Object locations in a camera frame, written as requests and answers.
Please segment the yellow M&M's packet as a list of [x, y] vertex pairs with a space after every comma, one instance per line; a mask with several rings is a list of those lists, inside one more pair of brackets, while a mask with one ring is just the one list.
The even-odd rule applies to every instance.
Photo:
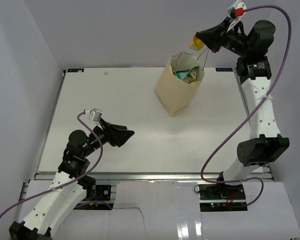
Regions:
[[193, 35], [192, 42], [188, 45], [188, 48], [194, 51], [200, 51], [204, 46], [203, 41], [197, 37], [197, 33], [199, 33], [199, 31]]

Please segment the green Skittles packet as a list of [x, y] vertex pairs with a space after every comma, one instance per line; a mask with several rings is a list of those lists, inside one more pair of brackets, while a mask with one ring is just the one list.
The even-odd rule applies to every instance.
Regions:
[[186, 76], [183, 78], [183, 81], [190, 84], [190, 83], [193, 83], [193, 82], [196, 82], [197, 81], [197, 73], [198, 73], [198, 70], [199, 70], [199, 66], [194, 66], [193, 68], [191, 68]]

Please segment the teal candy bag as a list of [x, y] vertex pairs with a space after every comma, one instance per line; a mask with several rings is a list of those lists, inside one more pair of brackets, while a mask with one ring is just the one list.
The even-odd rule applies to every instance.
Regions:
[[189, 70], [178, 70], [174, 71], [173, 74], [175, 77], [177, 77], [179, 80], [183, 80], [187, 77]]

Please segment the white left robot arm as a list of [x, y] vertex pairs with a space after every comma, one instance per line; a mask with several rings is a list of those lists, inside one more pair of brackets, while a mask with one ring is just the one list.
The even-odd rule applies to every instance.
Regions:
[[74, 130], [68, 137], [62, 162], [57, 168], [49, 189], [21, 222], [13, 222], [9, 234], [13, 240], [51, 240], [69, 213], [83, 200], [96, 194], [96, 180], [88, 175], [87, 157], [105, 144], [123, 146], [133, 130], [101, 119], [87, 135]]

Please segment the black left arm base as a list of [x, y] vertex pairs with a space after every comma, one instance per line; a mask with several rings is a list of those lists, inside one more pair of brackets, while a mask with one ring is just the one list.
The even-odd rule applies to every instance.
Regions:
[[78, 184], [86, 191], [86, 197], [82, 203], [76, 205], [76, 210], [111, 210], [112, 186], [109, 184], [96, 184], [93, 177], [85, 176], [78, 181]]

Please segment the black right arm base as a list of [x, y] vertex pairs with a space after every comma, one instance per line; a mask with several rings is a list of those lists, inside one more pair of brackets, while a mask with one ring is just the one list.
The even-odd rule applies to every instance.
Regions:
[[247, 211], [247, 200], [242, 184], [197, 184], [194, 192], [198, 194], [200, 211], [240, 212]]

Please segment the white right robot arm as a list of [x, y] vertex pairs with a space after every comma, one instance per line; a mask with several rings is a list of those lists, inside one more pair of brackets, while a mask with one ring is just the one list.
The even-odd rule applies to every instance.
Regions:
[[225, 48], [239, 57], [236, 73], [246, 100], [249, 123], [249, 139], [237, 145], [236, 160], [219, 174], [216, 195], [226, 200], [234, 193], [232, 185], [238, 185], [256, 169], [275, 162], [290, 146], [283, 137], [275, 119], [271, 91], [275, 82], [268, 57], [274, 41], [275, 25], [268, 20], [257, 21], [248, 34], [243, 23], [234, 23], [229, 17], [215, 27], [199, 31], [195, 36], [213, 53]]

